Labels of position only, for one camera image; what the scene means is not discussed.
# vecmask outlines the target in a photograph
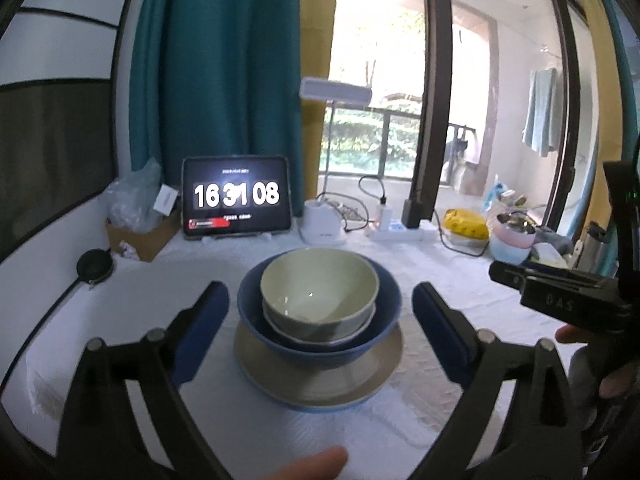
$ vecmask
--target stacked dishes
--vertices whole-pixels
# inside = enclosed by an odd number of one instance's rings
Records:
[[[401,294],[379,264],[349,251],[274,256],[242,280],[236,357],[249,378],[289,406],[362,402],[402,355]]]

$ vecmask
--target plastic bag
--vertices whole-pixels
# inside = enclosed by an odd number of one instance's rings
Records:
[[[109,221],[139,234],[152,231],[162,220],[153,209],[160,191],[161,168],[154,158],[145,167],[114,180],[102,194]]]
[[[498,180],[498,176],[496,175],[494,179],[494,186],[489,190],[489,193],[486,194],[480,212],[488,213],[494,204],[494,200],[496,200],[505,191],[507,191],[507,187]]]

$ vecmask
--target towel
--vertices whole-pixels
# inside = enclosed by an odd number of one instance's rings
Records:
[[[555,68],[531,73],[522,142],[540,156],[556,152],[562,127],[562,76]]]

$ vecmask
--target tablet screen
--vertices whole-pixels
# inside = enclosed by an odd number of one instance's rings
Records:
[[[190,237],[287,231],[289,171],[280,156],[186,158],[182,228]]]

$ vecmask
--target blue bowl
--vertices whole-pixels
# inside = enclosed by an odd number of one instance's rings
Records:
[[[489,236],[489,250],[495,260],[505,264],[519,265],[529,257],[531,248],[521,249],[506,244],[495,234]]]
[[[244,277],[238,290],[238,310],[242,322],[249,329],[249,332],[283,357],[323,368],[344,366],[356,360],[379,341],[382,341],[398,322],[402,309],[400,287],[388,270],[363,256],[376,269],[380,279],[380,290],[376,297],[376,313],[370,325],[353,340],[337,346],[329,352],[314,352],[304,348],[297,348],[294,342],[277,334],[271,328],[267,320],[264,319],[262,312],[260,279],[264,269],[278,256],[280,254],[264,260]]]

